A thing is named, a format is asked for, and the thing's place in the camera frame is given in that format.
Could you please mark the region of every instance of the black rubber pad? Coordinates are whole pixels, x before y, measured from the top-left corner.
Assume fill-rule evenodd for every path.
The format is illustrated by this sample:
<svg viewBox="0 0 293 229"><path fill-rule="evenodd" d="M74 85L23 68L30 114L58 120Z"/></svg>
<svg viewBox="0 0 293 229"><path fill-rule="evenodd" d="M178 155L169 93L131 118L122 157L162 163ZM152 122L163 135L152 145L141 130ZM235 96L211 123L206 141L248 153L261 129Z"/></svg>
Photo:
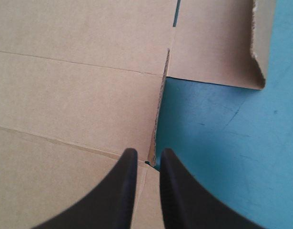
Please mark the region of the black rubber pad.
<svg viewBox="0 0 293 229"><path fill-rule="evenodd" d="M129 229L136 183L137 151L126 149L88 195L35 229Z"/></svg>
<svg viewBox="0 0 293 229"><path fill-rule="evenodd" d="M212 196L171 149L161 155L160 194L166 229L261 229Z"/></svg>

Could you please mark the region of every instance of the blue floor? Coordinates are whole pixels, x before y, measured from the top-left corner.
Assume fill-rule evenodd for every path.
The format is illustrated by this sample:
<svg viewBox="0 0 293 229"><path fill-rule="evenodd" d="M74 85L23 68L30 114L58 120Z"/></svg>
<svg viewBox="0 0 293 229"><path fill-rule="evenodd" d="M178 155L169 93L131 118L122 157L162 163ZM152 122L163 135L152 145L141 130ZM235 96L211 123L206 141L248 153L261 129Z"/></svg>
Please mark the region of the blue floor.
<svg viewBox="0 0 293 229"><path fill-rule="evenodd" d="M157 168L165 147L236 211L293 229L293 0L277 1L264 90L167 79Z"/></svg>

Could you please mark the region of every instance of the corrugated cardboard edge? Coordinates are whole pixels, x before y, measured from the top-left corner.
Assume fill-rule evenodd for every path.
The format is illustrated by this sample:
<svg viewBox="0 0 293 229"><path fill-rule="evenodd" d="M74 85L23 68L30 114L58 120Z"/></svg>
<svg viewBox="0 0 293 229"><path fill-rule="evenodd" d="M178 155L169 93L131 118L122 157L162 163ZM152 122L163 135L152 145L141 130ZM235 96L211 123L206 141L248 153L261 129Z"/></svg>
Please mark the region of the corrugated cardboard edge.
<svg viewBox="0 0 293 229"><path fill-rule="evenodd" d="M150 163L151 166L156 165L156 135L157 135L158 119L159 119L160 107L161 107L161 102L162 102L162 97L163 97L164 86L165 86L165 80L166 80L168 66L169 66L169 60L170 60L170 49L168 49L168 51L167 51L167 57L166 57L166 62L165 62L165 67L164 67L162 84L161 84L161 89L160 89L160 94L159 94L157 116L155 119L155 127L152 132L151 145L150 145L150 150L149 150L148 157L147 157L148 162Z"/></svg>
<svg viewBox="0 0 293 229"><path fill-rule="evenodd" d="M265 87L268 74L270 38L275 2L275 0L253 0L250 53L263 76L262 88Z"/></svg>

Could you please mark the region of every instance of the cardboard flap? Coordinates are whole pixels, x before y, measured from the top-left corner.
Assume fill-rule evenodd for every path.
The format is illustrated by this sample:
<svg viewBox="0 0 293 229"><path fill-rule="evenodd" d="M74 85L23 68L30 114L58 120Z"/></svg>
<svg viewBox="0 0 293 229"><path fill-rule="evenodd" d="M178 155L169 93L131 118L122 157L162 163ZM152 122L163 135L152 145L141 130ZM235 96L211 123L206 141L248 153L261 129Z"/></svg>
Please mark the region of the cardboard flap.
<svg viewBox="0 0 293 229"><path fill-rule="evenodd" d="M147 160L162 78L0 52L0 126Z"/></svg>
<svg viewBox="0 0 293 229"><path fill-rule="evenodd" d="M163 74L176 0L0 0L0 51Z"/></svg>
<svg viewBox="0 0 293 229"><path fill-rule="evenodd" d="M253 0L182 1L168 76L263 88L260 68L266 75L274 1L259 2L254 7ZM251 56L252 37L260 68Z"/></svg>
<svg viewBox="0 0 293 229"><path fill-rule="evenodd" d="M118 158L0 127L0 228L28 229L59 214L89 193ZM132 228L164 228L159 172L144 163L138 165Z"/></svg>

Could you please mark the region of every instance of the cardboard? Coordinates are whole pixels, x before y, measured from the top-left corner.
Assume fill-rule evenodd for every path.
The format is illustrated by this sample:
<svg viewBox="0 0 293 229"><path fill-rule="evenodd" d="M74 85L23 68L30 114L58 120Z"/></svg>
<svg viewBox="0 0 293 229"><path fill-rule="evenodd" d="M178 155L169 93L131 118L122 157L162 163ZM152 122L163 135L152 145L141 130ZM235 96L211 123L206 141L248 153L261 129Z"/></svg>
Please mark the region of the cardboard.
<svg viewBox="0 0 293 229"><path fill-rule="evenodd" d="M164 228L144 161L155 164L165 77L260 89L274 9L186 0L176 23L176 5L0 0L0 228L71 206L127 147L139 152L132 228Z"/></svg>
<svg viewBox="0 0 293 229"><path fill-rule="evenodd" d="M183 1L168 76L264 88L274 7L274 0Z"/></svg>

